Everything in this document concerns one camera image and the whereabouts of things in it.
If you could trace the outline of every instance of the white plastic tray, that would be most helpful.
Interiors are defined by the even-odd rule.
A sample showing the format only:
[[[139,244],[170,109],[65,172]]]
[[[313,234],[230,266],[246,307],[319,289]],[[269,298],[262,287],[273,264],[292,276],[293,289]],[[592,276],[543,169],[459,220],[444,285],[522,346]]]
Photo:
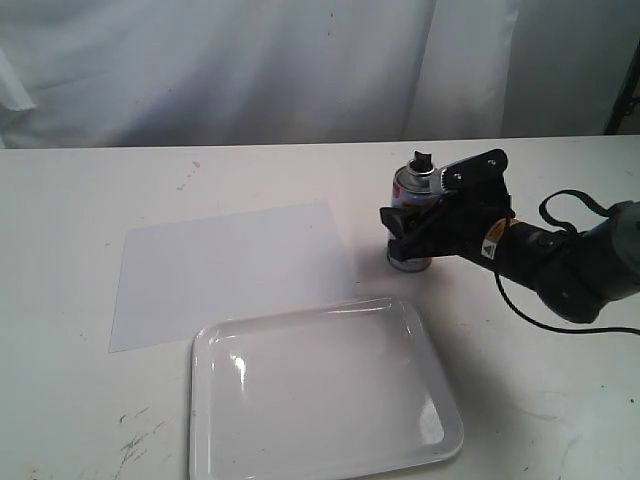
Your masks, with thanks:
[[[462,422],[395,298],[220,323],[193,344],[192,480],[324,480],[455,455]]]

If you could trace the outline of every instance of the white backdrop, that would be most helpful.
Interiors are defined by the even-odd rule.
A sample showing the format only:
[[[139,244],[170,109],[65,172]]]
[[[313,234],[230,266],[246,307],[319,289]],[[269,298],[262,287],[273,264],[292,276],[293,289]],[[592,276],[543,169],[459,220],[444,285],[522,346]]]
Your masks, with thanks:
[[[7,147],[598,134],[639,34],[637,0],[0,0],[0,132]]]

